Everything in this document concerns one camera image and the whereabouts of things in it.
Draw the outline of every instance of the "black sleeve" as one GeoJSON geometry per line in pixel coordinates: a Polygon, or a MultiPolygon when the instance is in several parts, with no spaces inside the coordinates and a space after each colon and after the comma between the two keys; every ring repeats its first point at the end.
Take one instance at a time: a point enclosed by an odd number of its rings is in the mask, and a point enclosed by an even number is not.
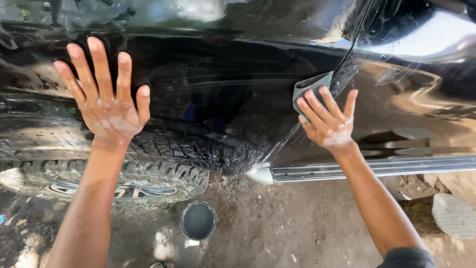
{"type": "Polygon", "coordinates": [[[428,251],[414,247],[398,247],[387,253],[377,268],[436,268],[428,251]]]}

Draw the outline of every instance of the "sponge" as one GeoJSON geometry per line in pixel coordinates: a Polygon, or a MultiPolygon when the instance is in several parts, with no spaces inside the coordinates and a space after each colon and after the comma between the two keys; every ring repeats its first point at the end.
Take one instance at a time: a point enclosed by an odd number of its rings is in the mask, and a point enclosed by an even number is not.
{"type": "Polygon", "coordinates": [[[327,86],[327,87],[330,86],[330,81],[332,79],[333,73],[334,72],[323,73],[318,76],[314,76],[312,78],[306,79],[304,81],[297,82],[294,85],[294,93],[293,93],[294,110],[296,110],[299,114],[301,114],[308,123],[310,122],[309,118],[306,115],[304,115],[304,113],[302,112],[301,108],[299,108],[296,101],[298,100],[298,98],[304,97],[304,93],[311,89],[312,92],[314,92],[314,95],[316,95],[317,99],[322,103],[322,105],[324,105],[324,107],[328,109],[326,104],[324,103],[324,99],[322,98],[321,94],[319,94],[319,88],[321,86],[327,86]]]}

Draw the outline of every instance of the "black car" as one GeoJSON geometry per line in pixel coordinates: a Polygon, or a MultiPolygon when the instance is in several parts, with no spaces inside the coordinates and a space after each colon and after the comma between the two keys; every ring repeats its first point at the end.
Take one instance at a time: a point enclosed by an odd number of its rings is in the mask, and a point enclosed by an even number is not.
{"type": "Polygon", "coordinates": [[[210,171],[263,183],[344,178],[305,138],[294,84],[333,71],[377,175],[476,169],[474,0],[0,1],[0,185],[70,200],[92,133],[53,62],[100,38],[133,59],[151,119],[131,142],[117,205],[203,193],[210,171]]]}

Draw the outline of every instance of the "dirt ground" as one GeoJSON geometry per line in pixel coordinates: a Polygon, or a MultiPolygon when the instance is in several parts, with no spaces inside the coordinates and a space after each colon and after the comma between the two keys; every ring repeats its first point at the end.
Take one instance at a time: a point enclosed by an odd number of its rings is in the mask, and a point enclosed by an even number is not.
{"type": "MultiPolygon", "coordinates": [[[[451,192],[476,207],[476,172],[381,178],[397,199],[451,192]]],[[[160,207],[115,207],[107,267],[376,267],[382,261],[346,180],[256,184],[215,176],[196,199],[216,209],[215,232],[186,239],[179,228],[192,200],[160,207]]],[[[0,189],[0,268],[45,267],[68,204],[0,189]]],[[[436,265],[473,267],[476,239],[425,239],[436,265]]]]}

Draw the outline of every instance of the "hand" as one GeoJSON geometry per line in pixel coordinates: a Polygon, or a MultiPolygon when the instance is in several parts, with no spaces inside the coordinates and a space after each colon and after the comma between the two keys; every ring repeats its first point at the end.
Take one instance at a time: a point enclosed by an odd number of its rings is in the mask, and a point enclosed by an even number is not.
{"type": "Polygon", "coordinates": [[[317,100],[312,90],[304,93],[305,99],[301,97],[297,100],[297,104],[311,121],[308,123],[302,115],[299,116],[299,121],[306,130],[308,138],[329,150],[334,156],[354,143],[350,135],[354,128],[357,92],[357,89],[349,92],[344,113],[341,112],[326,86],[320,87],[319,93],[329,111],[317,100]]]}
{"type": "Polygon", "coordinates": [[[139,133],[150,118],[150,89],[143,85],[136,95],[137,109],[130,95],[132,59],[126,52],[118,55],[117,93],[114,95],[104,44],[95,37],[88,38],[97,84],[86,61],[83,49],[77,44],[67,46],[69,56],[78,72],[76,77],[69,66],[54,63],[69,92],[73,95],[86,126],[94,133],[93,144],[128,146],[132,137],[139,133]]]}

